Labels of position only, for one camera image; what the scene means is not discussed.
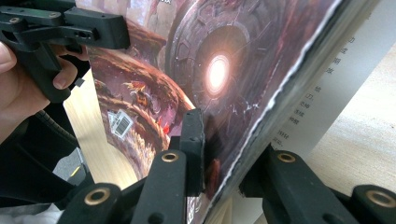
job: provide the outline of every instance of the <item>light wood table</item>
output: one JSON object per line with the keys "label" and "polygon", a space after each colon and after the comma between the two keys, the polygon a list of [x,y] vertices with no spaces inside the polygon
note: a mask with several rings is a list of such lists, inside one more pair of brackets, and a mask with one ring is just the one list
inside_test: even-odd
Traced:
{"label": "light wood table", "polygon": [[[107,143],[92,74],[64,103],[95,182],[122,189],[136,181],[123,155]],[[307,163],[324,183],[350,194],[360,184],[396,191],[396,46],[371,74],[312,151]]]}

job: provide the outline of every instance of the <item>human hand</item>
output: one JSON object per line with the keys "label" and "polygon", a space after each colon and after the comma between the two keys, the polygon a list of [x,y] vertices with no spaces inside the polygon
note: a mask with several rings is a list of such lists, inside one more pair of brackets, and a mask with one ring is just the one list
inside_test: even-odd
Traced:
{"label": "human hand", "polygon": [[[81,60],[88,60],[84,49],[82,54],[65,50],[62,46],[53,46],[58,56],[70,54]],[[77,68],[67,60],[58,57],[62,71],[53,79],[55,88],[62,90],[70,86],[77,75]],[[17,64],[15,54],[0,42],[0,144],[18,125],[36,112],[44,109],[50,101]]]}

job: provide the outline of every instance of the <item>fantasy artwork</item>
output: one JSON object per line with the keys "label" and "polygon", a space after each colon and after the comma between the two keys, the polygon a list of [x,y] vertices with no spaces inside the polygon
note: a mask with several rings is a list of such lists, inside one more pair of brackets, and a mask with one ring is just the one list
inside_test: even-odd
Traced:
{"label": "fantasy artwork", "polygon": [[187,220],[202,223],[339,4],[77,0],[78,7],[123,15],[128,25],[128,49],[89,49],[107,141],[143,178],[155,154],[180,135],[184,113],[201,108],[205,190],[188,199]]}

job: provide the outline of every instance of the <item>bright light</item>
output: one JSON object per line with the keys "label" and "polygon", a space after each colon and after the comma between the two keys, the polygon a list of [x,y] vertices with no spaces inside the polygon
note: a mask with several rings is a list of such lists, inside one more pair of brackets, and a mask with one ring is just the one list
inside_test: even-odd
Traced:
{"label": "bright light", "polygon": [[212,59],[206,70],[206,85],[212,94],[221,92],[229,75],[229,62],[224,55]]}

